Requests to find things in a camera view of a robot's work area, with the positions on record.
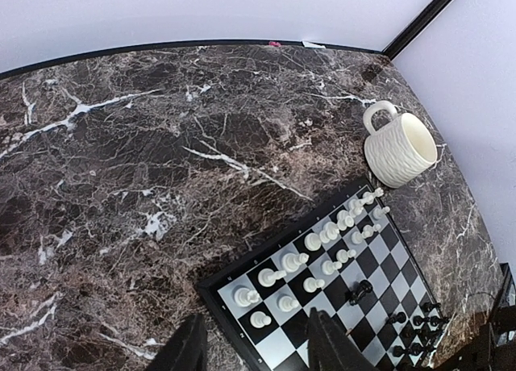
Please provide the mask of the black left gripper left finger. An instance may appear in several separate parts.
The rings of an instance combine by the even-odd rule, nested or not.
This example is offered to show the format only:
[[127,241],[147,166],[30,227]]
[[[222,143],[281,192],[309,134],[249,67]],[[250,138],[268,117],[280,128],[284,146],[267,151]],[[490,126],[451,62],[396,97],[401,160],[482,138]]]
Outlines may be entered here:
[[189,315],[146,370],[206,370],[207,330],[202,314]]

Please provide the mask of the black pawn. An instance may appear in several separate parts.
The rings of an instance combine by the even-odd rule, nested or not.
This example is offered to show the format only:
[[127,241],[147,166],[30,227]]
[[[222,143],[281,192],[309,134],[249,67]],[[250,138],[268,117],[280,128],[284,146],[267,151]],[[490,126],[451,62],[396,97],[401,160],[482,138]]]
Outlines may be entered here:
[[407,320],[406,313],[403,312],[403,311],[400,311],[400,312],[398,312],[396,314],[393,314],[390,317],[388,317],[386,322],[388,324],[395,324],[395,323],[404,323],[406,320]]

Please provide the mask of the black white chessboard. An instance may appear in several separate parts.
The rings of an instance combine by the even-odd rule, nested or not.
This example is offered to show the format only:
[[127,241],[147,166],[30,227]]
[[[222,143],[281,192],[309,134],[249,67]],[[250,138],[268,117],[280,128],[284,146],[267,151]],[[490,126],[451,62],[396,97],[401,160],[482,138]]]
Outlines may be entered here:
[[[419,366],[435,350],[447,318],[436,302],[397,226],[380,198],[362,195],[376,188],[361,177],[338,191],[292,227],[201,281],[199,292],[237,353],[253,370],[306,370],[310,309],[326,311],[379,370]],[[357,305],[350,293],[362,280],[372,293]],[[256,290],[261,301],[237,306],[239,287]],[[263,311],[272,323],[261,329],[249,321]],[[386,320],[400,311],[404,323]]]

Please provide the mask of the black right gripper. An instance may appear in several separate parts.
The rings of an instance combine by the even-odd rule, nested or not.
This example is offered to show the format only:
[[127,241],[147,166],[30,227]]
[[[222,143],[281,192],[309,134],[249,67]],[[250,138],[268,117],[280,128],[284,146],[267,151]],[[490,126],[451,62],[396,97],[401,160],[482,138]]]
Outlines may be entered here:
[[463,356],[463,370],[515,370],[515,277],[501,264],[504,279],[488,321]]

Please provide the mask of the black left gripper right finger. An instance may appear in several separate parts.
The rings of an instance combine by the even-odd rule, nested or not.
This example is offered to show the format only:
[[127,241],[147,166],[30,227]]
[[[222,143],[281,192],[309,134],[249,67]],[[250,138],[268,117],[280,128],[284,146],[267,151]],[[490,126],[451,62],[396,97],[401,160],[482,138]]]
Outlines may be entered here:
[[377,370],[326,311],[310,309],[307,335],[309,370]]

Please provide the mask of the black chess piece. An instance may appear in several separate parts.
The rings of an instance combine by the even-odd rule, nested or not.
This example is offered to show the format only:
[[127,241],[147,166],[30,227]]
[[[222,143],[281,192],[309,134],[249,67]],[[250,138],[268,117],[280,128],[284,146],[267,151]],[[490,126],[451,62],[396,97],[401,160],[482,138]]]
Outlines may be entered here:
[[362,280],[350,293],[350,304],[357,305],[366,295],[372,293],[372,284],[368,280]]

